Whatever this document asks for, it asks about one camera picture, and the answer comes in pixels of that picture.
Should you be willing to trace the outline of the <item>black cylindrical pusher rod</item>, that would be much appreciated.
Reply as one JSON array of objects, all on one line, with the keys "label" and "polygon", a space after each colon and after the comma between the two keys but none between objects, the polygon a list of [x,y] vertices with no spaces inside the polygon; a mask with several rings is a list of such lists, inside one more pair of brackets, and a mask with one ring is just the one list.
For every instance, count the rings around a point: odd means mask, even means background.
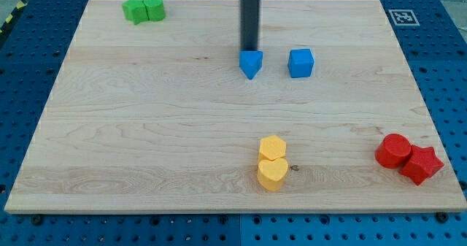
[{"label": "black cylindrical pusher rod", "polygon": [[240,2],[240,48],[258,49],[260,0],[239,0]]}]

